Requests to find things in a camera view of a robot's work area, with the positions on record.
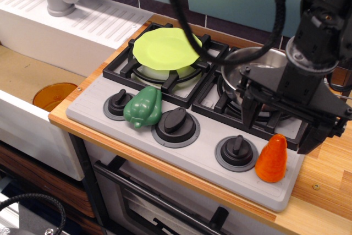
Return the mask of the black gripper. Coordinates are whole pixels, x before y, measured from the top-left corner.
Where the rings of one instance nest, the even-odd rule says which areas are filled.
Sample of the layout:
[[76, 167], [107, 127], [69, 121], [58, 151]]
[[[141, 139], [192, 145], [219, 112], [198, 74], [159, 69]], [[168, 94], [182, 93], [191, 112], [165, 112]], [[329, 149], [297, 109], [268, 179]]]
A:
[[242, 48], [235, 53], [243, 99], [241, 119], [251, 128], [263, 105], [293, 116], [308, 125], [297, 153], [307, 155], [327, 137], [341, 136], [351, 120], [351, 108], [333, 95], [324, 83], [339, 63], [339, 44], [314, 37], [289, 40], [285, 61], [277, 67], [260, 64], [268, 49]]

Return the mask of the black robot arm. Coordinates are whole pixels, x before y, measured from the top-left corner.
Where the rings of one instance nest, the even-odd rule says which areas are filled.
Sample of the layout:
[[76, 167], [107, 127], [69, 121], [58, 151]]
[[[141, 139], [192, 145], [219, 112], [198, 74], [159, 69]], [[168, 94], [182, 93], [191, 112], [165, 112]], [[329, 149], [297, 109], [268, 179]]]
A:
[[341, 136], [351, 108], [331, 93], [324, 79], [351, 59], [351, 0], [302, 0], [301, 20], [280, 68], [244, 64], [240, 70], [242, 121], [252, 127], [262, 105], [307, 123], [299, 154], [326, 138]]

